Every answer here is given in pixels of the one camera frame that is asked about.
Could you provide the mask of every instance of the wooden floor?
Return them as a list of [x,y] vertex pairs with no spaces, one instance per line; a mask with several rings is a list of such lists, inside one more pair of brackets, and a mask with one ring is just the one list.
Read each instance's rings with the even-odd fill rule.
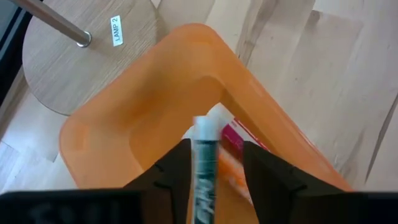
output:
[[[311,7],[276,5],[248,68],[354,188],[398,190],[398,1],[294,1]],[[22,72],[0,109],[0,192],[76,188],[58,153],[66,117],[38,102]]]

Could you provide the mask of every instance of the marker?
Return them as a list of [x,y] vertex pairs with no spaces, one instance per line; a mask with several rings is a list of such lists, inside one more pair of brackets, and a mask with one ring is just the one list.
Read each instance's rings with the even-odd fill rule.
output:
[[217,120],[207,116],[195,117],[192,142],[195,153],[192,213],[194,224],[214,223],[219,140]]

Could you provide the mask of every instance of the black object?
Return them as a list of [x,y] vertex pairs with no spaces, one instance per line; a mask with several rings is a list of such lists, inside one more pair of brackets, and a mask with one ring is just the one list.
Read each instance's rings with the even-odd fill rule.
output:
[[22,65],[22,44],[31,18],[14,3],[0,1],[0,105]]
[[[191,180],[184,139],[123,189],[0,196],[0,223],[185,223]],[[251,143],[243,166],[259,223],[397,223],[398,194],[347,193]]]

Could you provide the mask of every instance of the label sticker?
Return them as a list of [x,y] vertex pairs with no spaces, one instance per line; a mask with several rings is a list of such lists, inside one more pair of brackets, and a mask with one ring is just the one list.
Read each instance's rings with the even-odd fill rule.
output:
[[123,33],[122,33],[122,23],[120,16],[115,16],[111,18],[111,30],[112,30],[113,47],[122,45]]

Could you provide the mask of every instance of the orange container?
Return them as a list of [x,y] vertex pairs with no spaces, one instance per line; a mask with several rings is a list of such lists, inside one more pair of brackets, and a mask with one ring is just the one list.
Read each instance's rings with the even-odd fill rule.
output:
[[[343,190],[345,180],[207,26],[173,30],[73,113],[60,150],[77,186],[122,187],[174,147],[221,102],[275,155]],[[257,223],[253,207],[218,181],[216,222]]]

